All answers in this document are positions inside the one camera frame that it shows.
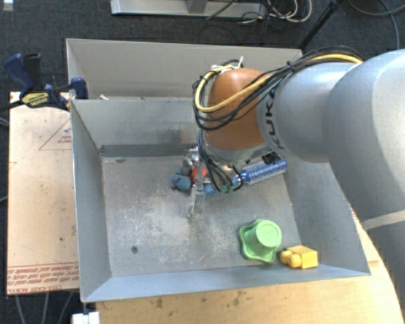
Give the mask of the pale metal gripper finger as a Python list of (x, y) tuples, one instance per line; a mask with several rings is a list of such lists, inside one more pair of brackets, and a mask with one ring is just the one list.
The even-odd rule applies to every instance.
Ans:
[(205, 185), (201, 184), (196, 187), (196, 197), (195, 197), (195, 213), (201, 213), (205, 204), (206, 193)]
[(188, 219), (190, 219), (193, 216), (195, 203), (196, 203), (196, 185), (193, 184), (190, 190), (190, 204), (186, 214)]

